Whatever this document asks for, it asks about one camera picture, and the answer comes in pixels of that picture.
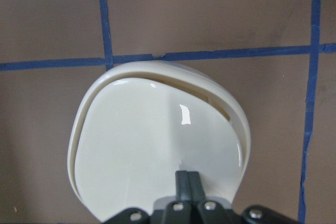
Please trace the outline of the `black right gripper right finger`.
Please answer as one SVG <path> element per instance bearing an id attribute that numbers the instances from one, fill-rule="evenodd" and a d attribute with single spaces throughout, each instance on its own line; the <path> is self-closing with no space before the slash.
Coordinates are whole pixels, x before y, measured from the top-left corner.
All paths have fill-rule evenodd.
<path id="1" fill-rule="evenodd" d="M 231 203 L 222 197 L 206 196 L 198 172 L 187 172 L 191 188 L 191 223 L 235 223 Z"/>

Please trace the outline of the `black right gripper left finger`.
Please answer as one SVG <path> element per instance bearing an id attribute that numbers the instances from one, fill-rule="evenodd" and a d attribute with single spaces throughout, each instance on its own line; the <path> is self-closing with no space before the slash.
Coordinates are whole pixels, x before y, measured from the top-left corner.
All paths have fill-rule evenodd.
<path id="1" fill-rule="evenodd" d="M 175 196 L 165 196 L 153 204 L 149 223 L 191 223 L 192 220 L 192 172 L 175 172 Z"/>

